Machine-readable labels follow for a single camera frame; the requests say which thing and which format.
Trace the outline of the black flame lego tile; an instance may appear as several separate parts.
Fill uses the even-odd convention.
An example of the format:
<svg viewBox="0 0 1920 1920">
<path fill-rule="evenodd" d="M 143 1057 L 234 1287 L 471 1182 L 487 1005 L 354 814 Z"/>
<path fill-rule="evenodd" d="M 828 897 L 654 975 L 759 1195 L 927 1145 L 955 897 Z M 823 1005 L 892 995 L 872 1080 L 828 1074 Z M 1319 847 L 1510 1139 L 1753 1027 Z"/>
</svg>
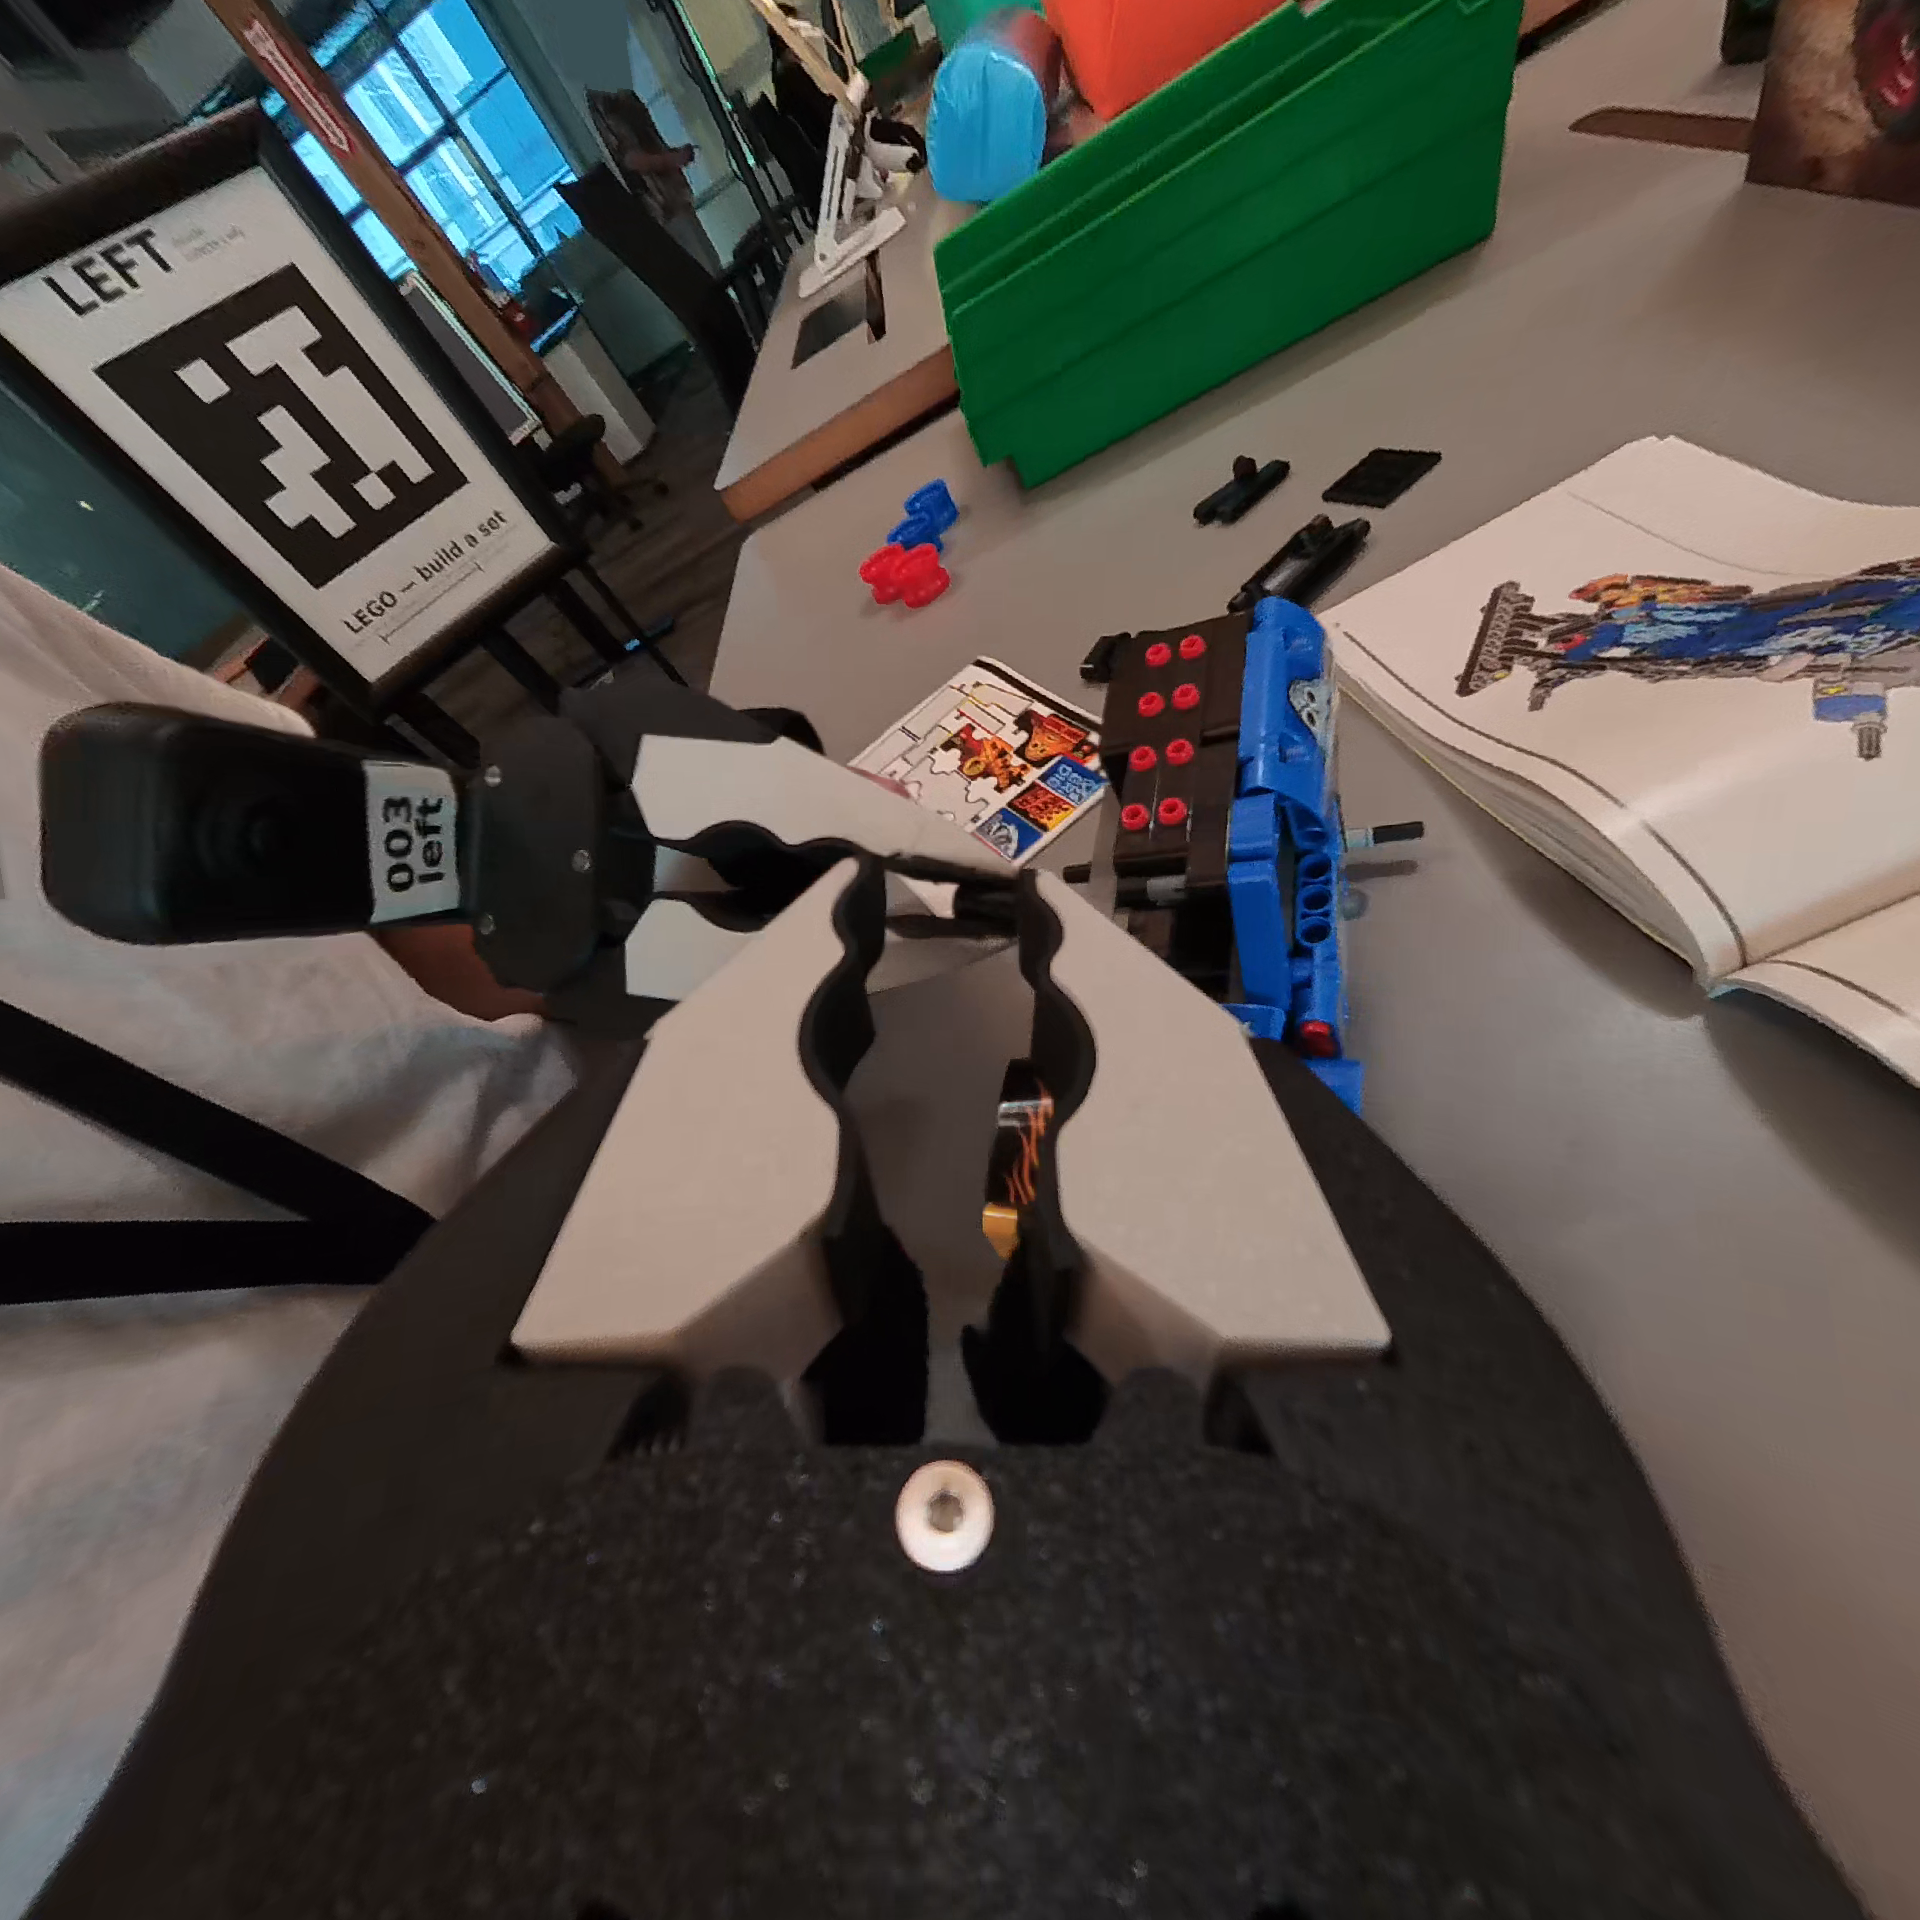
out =
<svg viewBox="0 0 1920 1920">
<path fill-rule="evenodd" d="M 1022 1211 L 1040 1184 L 1042 1145 L 1054 1120 L 1054 1099 L 1028 1057 L 1012 1057 L 999 1082 L 994 1138 L 984 1179 L 980 1229 L 998 1258 L 1012 1261 Z"/>
</svg>

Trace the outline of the green plastic bin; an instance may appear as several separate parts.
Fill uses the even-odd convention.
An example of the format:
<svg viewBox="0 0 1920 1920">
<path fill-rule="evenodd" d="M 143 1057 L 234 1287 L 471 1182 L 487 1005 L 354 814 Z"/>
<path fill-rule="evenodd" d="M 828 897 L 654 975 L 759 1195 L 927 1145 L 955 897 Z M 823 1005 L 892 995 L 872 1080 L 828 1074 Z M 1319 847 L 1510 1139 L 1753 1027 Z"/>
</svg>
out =
<svg viewBox="0 0 1920 1920">
<path fill-rule="evenodd" d="M 935 247 L 977 457 L 1039 487 L 1479 247 L 1520 2 L 1276 3 Z"/>
</svg>

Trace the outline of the orange plastic bin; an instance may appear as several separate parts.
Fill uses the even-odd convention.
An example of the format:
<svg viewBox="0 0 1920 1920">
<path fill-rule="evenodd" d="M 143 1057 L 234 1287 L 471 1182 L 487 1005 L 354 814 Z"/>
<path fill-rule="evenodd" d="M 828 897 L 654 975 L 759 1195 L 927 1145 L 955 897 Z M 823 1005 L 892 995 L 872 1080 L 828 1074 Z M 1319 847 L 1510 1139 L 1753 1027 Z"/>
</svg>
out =
<svg viewBox="0 0 1920 1920">
<path fill-rule="evenodd" d="M 1079 95 L 1114 118 L 1273 14 L 1278 2 L 1046 2 Z"/>
</svg>

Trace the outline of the person's left forearm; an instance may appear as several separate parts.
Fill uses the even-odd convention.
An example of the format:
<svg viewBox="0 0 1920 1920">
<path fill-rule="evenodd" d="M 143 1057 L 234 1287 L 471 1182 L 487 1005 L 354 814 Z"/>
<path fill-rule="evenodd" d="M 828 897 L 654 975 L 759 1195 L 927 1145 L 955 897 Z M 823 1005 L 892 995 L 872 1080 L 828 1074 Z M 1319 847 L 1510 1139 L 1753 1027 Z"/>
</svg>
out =
<svg viewBox="0 0 1920 1920">
<path fill-rule="evenodd" d="M 529 1001 L 503 986 L 475 947 L 467 922 L 395 922 L 372 929 L 375 944 L 433 998 L 467 1016 L 518 1016 Z"/>
</svg>

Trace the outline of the lego instruction booklet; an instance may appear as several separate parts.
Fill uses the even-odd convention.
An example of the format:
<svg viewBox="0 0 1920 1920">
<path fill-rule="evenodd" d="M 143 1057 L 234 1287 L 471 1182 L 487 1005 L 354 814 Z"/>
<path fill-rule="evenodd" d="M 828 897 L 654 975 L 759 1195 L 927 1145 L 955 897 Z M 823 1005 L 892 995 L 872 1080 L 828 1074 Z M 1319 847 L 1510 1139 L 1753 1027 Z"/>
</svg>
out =
<svg viewBox="0 0 1920 1920">
<path fill-rule="evenodd" d="M 1634 438 L 1323 614 L 1348 693 L 1687 961 L 1918 1079 L 1918 510 Z"/>
</svg>

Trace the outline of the light blue round object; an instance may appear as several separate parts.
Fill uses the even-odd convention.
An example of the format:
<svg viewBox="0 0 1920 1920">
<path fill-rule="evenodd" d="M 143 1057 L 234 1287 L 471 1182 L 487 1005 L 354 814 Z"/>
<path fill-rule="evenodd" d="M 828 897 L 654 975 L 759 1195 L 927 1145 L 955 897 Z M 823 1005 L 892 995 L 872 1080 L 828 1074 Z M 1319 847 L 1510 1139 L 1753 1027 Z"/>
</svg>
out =
<svg viewBox="0 0 1920 1920">
<path fill-rule="evenodd" d="M 985 206 L 1026 179 L 1048 145 L 1051 87 L 1009 39 L 968 39 L 943 61 L 928 107 L 934 189 Z"/>
</svg>

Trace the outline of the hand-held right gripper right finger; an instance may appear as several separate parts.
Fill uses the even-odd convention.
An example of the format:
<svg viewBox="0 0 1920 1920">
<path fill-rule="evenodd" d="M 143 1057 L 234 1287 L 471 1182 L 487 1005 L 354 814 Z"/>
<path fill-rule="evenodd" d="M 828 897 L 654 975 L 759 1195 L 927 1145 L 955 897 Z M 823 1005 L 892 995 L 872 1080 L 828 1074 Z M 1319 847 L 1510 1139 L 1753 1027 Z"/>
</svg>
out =
<svg viewBox="0 0 1920 1920">
<path fill-rule="evenodd" d="M 1054 1099 L 1001 1269 L 1001 1438 L 1084 1441 L 1111 1391 L 1379 1359 L 1391 1325 L 1241 1024 L 1051 872 L 1018 894 Z"/>
</svg>

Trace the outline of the window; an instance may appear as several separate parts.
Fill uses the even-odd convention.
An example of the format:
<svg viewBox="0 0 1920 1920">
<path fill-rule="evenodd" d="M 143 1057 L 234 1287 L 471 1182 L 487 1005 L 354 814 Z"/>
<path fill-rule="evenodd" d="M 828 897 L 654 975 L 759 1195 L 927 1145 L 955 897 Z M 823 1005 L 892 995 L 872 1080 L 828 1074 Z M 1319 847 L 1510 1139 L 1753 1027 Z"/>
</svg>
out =
<svg viewBox="0 0 1920 1920">
<path fill-rule="evenodd" d="M 323 75 L 495 294 L 529 297 L 579 233 L 569 157 L 468 2 L 330 3 Z"/>
</svg>

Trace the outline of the lego truck model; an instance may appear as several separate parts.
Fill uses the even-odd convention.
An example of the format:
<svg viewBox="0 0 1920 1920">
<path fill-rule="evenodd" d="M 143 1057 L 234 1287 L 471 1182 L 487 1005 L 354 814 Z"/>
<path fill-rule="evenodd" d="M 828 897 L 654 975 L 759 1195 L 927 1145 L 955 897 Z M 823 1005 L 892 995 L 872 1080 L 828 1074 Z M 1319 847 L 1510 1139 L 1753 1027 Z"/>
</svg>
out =
<svg viewBox="0 0 1920 1920">
<path fill-rule="evenodd" d="M 1104 690 L 1115 918 L 1361 1112 L 1346 858 L 1415 843 L 1425 825 L 1345 825 L 1327 627 L 1265 593 L 1228 614 L 1102 634 L 1079 671 Z"/>
</svg>

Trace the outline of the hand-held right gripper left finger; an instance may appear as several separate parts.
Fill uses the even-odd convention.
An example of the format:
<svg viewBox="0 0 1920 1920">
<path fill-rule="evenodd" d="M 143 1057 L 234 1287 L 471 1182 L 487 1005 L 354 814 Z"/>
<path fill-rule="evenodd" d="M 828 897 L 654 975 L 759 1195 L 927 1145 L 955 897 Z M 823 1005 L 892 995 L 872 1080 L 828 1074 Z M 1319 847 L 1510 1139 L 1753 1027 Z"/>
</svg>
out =
<svg viewBox="0 0 1920 1920">
<path fill-rule="evenodd" d="M 754 1368 L 889 1441 L 889 1225 L 849 1106 L 886 879 L 839 858 L 652 1027 L 512 1329 L 527 1361 Z"/>
</svg>

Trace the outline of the long black lego piece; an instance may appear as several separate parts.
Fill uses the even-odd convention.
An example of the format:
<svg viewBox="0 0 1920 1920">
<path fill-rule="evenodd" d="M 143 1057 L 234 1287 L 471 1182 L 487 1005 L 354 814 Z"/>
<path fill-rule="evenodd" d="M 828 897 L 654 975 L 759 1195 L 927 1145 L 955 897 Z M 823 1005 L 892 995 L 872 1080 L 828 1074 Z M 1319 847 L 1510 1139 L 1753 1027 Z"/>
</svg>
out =
<svg viewBox="0 0 1920 1920">
<path fill-rule="evenodd" d="M 1235 605 L 1251 608 L 1278 595 L 1298 608 L 1337 582 L 1370 544 L 1374 523 L 1366 515 L 1332 520 L 1327 513 L 1308 518 L 1303 527 L 1239 586 Z"/>
</svg>

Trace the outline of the white desk stand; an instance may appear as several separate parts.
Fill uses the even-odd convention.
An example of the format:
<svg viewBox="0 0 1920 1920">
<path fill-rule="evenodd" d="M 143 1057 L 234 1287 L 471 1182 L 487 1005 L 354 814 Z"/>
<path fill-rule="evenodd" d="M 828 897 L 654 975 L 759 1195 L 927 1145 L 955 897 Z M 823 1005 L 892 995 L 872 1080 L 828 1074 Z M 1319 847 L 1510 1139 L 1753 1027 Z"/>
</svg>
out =
<svg viewBox="0 0 1920 1920">
<path fill-rule="evenodd" d="M 801 299 L 816 297 L 902 233 L 902 179 L 923 173 L 927 167 L 923 133 L 879 112 L 873 85 L 855 71 L 839 87 L 833 110 L 823 194 L 811 256 L 801 271 Z"/>
</svg>

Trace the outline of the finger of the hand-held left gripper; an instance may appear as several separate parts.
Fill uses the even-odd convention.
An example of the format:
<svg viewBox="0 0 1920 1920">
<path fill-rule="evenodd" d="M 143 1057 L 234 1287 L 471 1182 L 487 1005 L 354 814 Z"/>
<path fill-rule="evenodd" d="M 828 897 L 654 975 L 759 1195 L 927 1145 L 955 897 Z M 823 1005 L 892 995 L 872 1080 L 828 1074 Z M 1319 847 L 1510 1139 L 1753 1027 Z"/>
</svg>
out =
<svg viewBox="0 0 1920 1920">
<path fill-rule="evenodd" d="M 844 858 L 880 872 L 1009 896 L 1018 864 L 913 795 L 790 738 L 650 733 L 632 773 L 654 841 L 706 864 L 768 914 Z"/>
<path fill-rule="evenodd" d="M 622 945 L 624 994 L 684 1001 L 744 953 L 771 915 L 731 894 L 656 896 Z"/>
</svg>

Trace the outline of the black white marker sign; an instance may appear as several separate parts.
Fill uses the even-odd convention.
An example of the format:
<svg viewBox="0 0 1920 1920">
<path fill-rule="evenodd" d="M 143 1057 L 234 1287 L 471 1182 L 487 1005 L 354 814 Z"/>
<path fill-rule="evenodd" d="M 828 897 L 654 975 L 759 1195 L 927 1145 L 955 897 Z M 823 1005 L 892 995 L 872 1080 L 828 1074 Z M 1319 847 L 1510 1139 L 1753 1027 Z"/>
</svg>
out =
<svg viewBox="0 0 1920 1920">
<path fill-rule="evenodd" d="M 256 107 L 4 206 L 4 384 L 368 714 L 576 558 Z"/>
</svg>

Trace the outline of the printed truck toy box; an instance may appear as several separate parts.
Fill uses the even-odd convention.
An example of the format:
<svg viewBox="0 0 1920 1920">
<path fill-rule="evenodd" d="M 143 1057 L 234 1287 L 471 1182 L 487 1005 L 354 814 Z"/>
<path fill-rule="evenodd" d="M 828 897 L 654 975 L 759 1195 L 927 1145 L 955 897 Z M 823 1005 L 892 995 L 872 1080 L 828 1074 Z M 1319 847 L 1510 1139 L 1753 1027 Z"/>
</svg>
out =
<svg viewBox="0 0 1920 1920">
<path fill-rule="evenodd" d="M 1780 2 L 1745 175 L 1916 208 L 1918 3 Z"/>
</svg>

